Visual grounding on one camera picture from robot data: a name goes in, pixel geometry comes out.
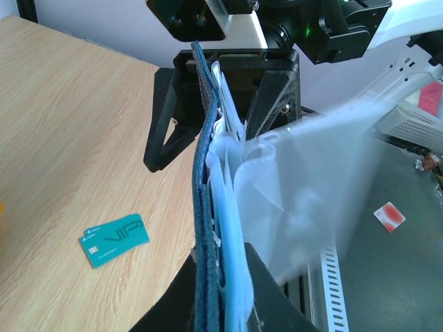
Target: card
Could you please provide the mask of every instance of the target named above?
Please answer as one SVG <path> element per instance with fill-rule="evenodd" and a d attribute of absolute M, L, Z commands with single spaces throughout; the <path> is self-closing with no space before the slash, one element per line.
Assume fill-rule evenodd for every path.
<path fill-rule="evenodd" d="M 139 214 L 89 228 L 85 233 L 80 244 L 94 268 L 150 240 Z"/>
<path fill-rule="evenodd" d="M 108 223 L 103 223 L 102 225 L 97 225 L 97 226 L 93 226 L 93 227 L 87 228 L 84 231 L 84 235 L 87 236 L 87 235 L 91 234 L 92 232 L 96 232 L 96 231 L 98 231 L 98 230 L 100 230 L 103 227 L 108 226 L 108 225 L 112 225 L 112 224 L 115 224 L 115 223 L 122 223 L 122 222 L 125 222 L 125 221 L 129 222 L 131 220 L 143 220 L 143 219 L 142 219 L 141 215 L 138 214 L 138 213 L 129 214 L 129 215 L 123 217 L 123 218 L 120 218 L 120 219 L 117 219 L 117 220 L 113 220 L 113 221 L 110 221 Z"/>
<path fill-rule="evenodd" d="M 375 211 L 374 215 L 389 233 L 394 232 L 406 220 L 404 215 L 391 202 L 386 203 Z"/>

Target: perforated metal strip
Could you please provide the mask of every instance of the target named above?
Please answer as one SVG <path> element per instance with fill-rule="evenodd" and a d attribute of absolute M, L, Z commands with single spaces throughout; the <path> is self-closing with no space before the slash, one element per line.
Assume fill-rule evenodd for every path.
<path fill-rule="evenodd" d="M 326 248 L 321 254 L 321 270 L 329 332 L 349 332 L 340 266 L 335 246 Z"/>

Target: black plastic part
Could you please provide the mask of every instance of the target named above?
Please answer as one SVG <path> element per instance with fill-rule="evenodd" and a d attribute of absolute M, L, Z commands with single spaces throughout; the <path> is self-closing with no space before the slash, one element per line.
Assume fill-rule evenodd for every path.
<path fill-rule="evenodd" d="M 412 36 L 408 46 L 413 47 L 414 45 L 420 46 L 429 53 L 431 56 L 430 65 L 443 65 L 443 30 Z"/>
<path fill-rule="evenodd" d="M 147 0 L 146 4 L 170 34 L 181 42 L 226 38 L 204 0 Z"/>
<path fill-rule="evenodd" d="M 38 23 L 34 0 L 17 0 L 17 7 L 22 19 Z"/>
<path fill-rule="evenodd" d="M 222 0 L 230 15 L 251 14 L 252 0 Z"/>
<path fill-rule="evenodd" d="M 362 57 L 386 15 L 391 0 L 349 0 L 341 2 L 346 33 L 336 33 L 318 10 L 320 0 L 298 7 L 298 34 L 295 42 L 315 64 L 342 62 Z"/>
<path fill-rule="evenodd" d="M 342 0 L 322 0 L 323 16 L 328 28 L 335 35 L 349 32 L 349 27 L 341 7 Z"/>
<path fill-rule="evenodd" d="M 310 0 L 260 0 L 261 6 L 270 8 L 293 8 Z"/>
<path fill-rule="evenodd" d="M 246 137 L 299 119 L 300 75 L 296 50 L 205 50 L 209 64 L 220 63 Z M 175 69 L 161 68 L 154 81 L 152 121 L 145 157 L 151 172 L 166 167 L 200 132 L 206 117 L 192 52 L 181 51 Z M 171 119 L 174 131 L 165 137 Z"/>
<path fill-rule="evenodd" d="M 254 286 L 254 311 L 248 321 L 248 330 L 318 332 L 284 296 L 252 245 L 245 243 L 245 248 Z M 196 266 L 189 256 L 160 300 L 130 332 L 193 332 L 195 278 Z"/>
<path fill-rule="evenodd" d="M 260 6 L 257 15 L 269 48 L 292 48 L 298 33 L 295 10 Z"/>
<path fill-rule="evenodd" d="M 248 321 L 249 332 L 318 332 L 280 290 L 266 266 L 249 243 L 246 258 L 254 286 L 254 311 Z"/>

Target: dark gray surface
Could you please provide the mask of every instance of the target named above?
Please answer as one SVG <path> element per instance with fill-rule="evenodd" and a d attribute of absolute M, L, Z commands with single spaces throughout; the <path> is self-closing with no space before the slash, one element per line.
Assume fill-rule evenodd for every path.
<path fill-rule="evenodd" d="M 443 331 L 443 209 L 415 159 L 387 147 L 340 259 L 351 332 Z M 393 233 L 373 215 L 388 201 L 406 217 Z"/>

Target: wooden table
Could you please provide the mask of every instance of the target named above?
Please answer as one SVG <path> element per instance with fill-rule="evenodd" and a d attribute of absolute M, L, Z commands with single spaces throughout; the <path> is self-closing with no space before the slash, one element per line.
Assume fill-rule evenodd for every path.
<path fill-rule="evenodd" d="M 188 256 L 193 148 L 143 164 L 155 70 L 0 22 L 0 331 L 128 331 Z M 92 269 L 84 229 L 132 212 L 151 242 Z"/>

